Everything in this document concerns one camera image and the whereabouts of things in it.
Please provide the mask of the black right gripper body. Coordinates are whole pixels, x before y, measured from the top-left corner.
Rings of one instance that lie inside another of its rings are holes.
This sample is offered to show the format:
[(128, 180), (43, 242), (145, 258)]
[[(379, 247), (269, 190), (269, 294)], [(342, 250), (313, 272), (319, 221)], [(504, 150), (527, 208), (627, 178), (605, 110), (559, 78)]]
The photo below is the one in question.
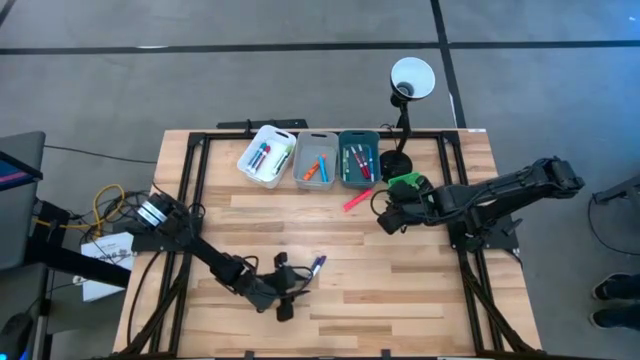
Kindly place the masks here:
[(426, 177), (418, 177), (414, 184), (397, 181), (386, 190), (386, 209), (378, 216), (377, 223), (387, 234), (408, 226), (438, 224), (434, 210), (427, 205), (425, 197), (434, 187)]

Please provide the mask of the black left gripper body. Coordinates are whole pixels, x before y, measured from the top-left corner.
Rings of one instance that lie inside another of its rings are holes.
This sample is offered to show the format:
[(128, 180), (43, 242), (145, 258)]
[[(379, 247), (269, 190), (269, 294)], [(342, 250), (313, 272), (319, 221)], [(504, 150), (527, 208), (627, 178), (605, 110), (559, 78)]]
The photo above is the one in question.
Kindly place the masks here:
[(276, 319), (278, 322), (286, 322), (294, 317), (293, 303), (298, 293), (294, 287), (303, 282), (303, 276), (288, 264), (286, 252), (280, 252), (274, 257), (274, 268), (270, 274), (250, 276), (245, 298), (258, 313), (263, 313), (278, 301)]

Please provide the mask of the green plastic mesh basket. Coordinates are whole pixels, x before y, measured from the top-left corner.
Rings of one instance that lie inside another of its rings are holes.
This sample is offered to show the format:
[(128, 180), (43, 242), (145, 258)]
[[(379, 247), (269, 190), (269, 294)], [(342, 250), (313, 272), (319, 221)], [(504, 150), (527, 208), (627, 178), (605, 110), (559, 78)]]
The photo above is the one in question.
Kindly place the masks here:
[(419, 172), (411, 172), (391, 178), (388, 181), (388, 190), (421, 190), (428, 187), (430, 182)]

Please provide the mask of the pink highlighter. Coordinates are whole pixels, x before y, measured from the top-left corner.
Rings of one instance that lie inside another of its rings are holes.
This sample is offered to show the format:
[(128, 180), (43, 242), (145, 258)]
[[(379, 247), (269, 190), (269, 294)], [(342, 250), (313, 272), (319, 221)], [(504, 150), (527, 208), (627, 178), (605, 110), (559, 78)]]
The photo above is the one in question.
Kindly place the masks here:
[(363, 192), (358, 194), (356, 197), (354, 197), (353, 199), (351, 199), (350, 201), (345, 203), (343, 205), (343, 211), (344, 212), (350, 211), (356, 205), (358, 205), (358, 204), (362, 203), (363, 201), (365, 201), (366, 199), (368, 199), (372, 195), (372, 193), (373, 193), (373, 189), (372, 188), (364, 190)]

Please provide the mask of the maroon thin marker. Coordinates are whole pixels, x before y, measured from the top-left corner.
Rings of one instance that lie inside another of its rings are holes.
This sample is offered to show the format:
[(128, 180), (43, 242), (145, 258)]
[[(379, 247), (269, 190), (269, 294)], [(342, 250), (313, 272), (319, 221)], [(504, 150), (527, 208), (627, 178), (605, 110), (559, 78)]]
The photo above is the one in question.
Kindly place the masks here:
[(364, 177), (368, 181), (371, 181), (371, 172), (370, 172), (369, 166), (368, 166), (369, 165), (368, 164), (368, 159), (367, 159), (367, 156), (366, 156), (366, 154), (364, 152), (364, 149), (363, 149), (361, 144), (358, 144), (358, 152), (359, 152), (359, 155), (360, 155), (361, 162), (363, 164)]

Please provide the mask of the red thin marker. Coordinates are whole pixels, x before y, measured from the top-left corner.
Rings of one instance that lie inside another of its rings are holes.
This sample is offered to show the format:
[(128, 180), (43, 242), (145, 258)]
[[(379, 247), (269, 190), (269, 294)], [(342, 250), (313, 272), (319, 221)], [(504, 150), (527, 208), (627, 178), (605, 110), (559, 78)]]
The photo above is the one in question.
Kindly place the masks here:
[(368, 175), (367, 175), (366, 167), (365, 167), (365, 165), (364, 165), (364, 163), (363, 163), (363, 161), (362, 161), (361, 157), (359, 156), (359, 154), (358, 154), (358, 152), (356, 151), (356, 149), (355, 149), (355, 147), (354, 147), (354, 146), (350, 146), (350, 148), (351, 148), (352, 154), (353, 154), (354, 158), (356, 159), (356, 162), (357, 162), (357, 164), (358, 164), (358, 166), (359, 166), (359, 168), (360, 168), (360, 172), (361, 172), (361, 174), (362, 174), (363, 178), (364, 178), (365, 180), (367, 180)]

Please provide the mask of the white plastic bin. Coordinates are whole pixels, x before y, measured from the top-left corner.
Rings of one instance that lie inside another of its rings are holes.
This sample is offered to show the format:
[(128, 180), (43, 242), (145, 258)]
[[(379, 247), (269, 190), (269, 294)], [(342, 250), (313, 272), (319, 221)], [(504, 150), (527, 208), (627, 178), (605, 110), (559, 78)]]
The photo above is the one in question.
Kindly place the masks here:
[[(254, 181), (255, 183), (262, 185), (268, 189), (273, 189), (280, 182), (285, 170), (287, 169), (290, 161), (293, 158), (296, 141), (297, 138), (293, 134), (273, 126), (265, 125), (258, 130), (249, 145), (246, 147), (244, 153), (237, 162), (237, 168), (249, 180)], [(271, 149), (269, 154), (266, 156), (265, 160), (259, 167), (259, 170), (256, 173), (253, 173), (252, 170), (249, 170), (247, 168), (247, 166), (251, 158), (254, 156), (259, 146), (263, 142), (266, 142), (267, 145), (271, 147)], [(289, 158), (285, 162), (280, 173), (278, 175), (273, 175), (272, 169), (276, 165), (276, 162), (280, 158), (281, 154), (289, 145), (294, 146)]]

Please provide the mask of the dark red fat marker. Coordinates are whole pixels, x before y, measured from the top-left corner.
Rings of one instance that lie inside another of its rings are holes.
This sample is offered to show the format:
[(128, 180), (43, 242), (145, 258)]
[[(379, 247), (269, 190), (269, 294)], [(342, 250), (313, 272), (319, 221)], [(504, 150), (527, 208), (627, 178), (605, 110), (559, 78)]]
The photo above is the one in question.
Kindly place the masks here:
[(256, 160), (256, 162), (254, 163), (254, 166), (252, 168), (252, 172), (256, 173), (259, 170), (259, 167), (261, 166), (261, 164), (263, 163), (263, 161), (265, 160), (266, 156), (269, 154), (271, 147), (269, 145), (266, 145), (262, 150), (261, 153), (258, 157), (258, 159)]

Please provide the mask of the teal fat marker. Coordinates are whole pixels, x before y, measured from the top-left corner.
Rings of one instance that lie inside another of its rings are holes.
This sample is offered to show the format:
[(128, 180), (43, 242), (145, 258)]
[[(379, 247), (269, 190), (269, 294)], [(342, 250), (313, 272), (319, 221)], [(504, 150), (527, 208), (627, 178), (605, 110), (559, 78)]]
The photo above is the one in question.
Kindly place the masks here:
[(263, 143), (259, 146), (258, 150), (257, 150), (257, 151), (256, 151), (256, 153), (254, 154), (254, 156), (251, 158), (251, 160), (250, 160), (250, 162), (249, 162), (249, 164), (248, 164), (248, 166), (247, 166), (247, 168), (248, 168), (249, 170), (252, 170), (252, 169), (254, 169), (254, 168), (255, 168), (256, 163), (257, 163), (257, 162), (258, 162), (258, 160), (261, 158), (261, 156), (262, 156), (263, 152), (265, 151), (266, 147), (267, 147), (267, 143), (266, 143), (266, 142), (263, 142)]

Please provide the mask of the black gooseneck desk lamp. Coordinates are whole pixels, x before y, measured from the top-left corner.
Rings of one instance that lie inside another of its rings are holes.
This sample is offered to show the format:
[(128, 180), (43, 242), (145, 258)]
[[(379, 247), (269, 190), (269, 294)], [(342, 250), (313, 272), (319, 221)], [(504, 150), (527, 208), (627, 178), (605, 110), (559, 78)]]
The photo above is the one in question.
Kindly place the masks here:
[(404, 57), (398, 60), (390, 70), (391, 104), (399, 112), (396, 127), (402, 130), (401, 137), (393, 150), (380, 155), (382, 180), (409, 174), (413, 165), (410, 157), (404, 153), (404, 147), (411, 134), (408, 104), (428, 97), (436, 84), (432, 67), (417, 57)]

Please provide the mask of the grey plastic bin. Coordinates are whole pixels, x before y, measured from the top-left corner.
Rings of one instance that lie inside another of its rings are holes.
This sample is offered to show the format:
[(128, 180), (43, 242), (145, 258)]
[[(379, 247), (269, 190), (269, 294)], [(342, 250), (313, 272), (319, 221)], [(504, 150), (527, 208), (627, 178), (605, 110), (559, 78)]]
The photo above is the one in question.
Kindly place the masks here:
[[(322, 182), (320, 170), (310, 181), (303, 180), (318, 157), (325, 154), (328, 183)], [(298, 135), (293, 163), (293, 178), (300, 189), (328, 191), (336, 180), (338, 136), (333, 132), (303, 131)]]

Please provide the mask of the black power strip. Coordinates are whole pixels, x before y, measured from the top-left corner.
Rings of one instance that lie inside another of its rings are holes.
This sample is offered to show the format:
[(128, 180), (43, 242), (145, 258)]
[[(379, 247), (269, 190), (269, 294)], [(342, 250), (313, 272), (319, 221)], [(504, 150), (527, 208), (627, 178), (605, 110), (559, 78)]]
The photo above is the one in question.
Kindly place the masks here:
[(251, 120), (237, 122), (219, 122), (217, 129), (221, 130), (243, 130), (250, 132), (253, 129), (259, 129), (265, 125), (273, 126), (281, 129), (308, 129), (308, 123), (305, 119), (269, 119), (269, 120)]

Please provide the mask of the grey table leg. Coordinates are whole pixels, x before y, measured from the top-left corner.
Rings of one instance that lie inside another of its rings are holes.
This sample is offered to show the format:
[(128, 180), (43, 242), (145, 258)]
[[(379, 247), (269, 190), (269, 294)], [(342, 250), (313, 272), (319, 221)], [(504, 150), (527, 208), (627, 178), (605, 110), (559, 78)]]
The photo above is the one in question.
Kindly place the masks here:
[(636, 175), (607, 190), (593, 194), (593, 199), (596, 204), (606, 204), (616, 198), (627, 199), (634, 206), (640, 208), (640, 175)]

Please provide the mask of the dark monitor with coloured screen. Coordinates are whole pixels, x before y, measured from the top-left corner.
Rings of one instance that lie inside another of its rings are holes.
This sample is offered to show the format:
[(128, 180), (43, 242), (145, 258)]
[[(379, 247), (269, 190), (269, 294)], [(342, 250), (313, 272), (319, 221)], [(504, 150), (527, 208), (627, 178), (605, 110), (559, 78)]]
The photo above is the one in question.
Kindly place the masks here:
[(39, 182), (43, 174), (35, 168), (0, 151), (0, 191)]

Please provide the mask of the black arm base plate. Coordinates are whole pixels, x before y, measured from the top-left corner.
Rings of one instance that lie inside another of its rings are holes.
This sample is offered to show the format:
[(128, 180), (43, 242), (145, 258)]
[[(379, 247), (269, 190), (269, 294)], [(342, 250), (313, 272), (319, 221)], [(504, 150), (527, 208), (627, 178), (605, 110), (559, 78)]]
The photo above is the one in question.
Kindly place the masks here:
[(446, 226), (451, 245), (473, 253), (486, 248), (517, 249), (519, 243), (515, 229), (521, 222), (521, 219), (514, 220), (510, 213), (472, 208)]
[(125, 224), (124, 229), (133, 236), (131, 249), (134, 252), (182, 252), (180, 240), (187, 238), (191, 231), (199, 233), (202, 225), (202, 217), (172, 213), (154, 229), (138, 220)]

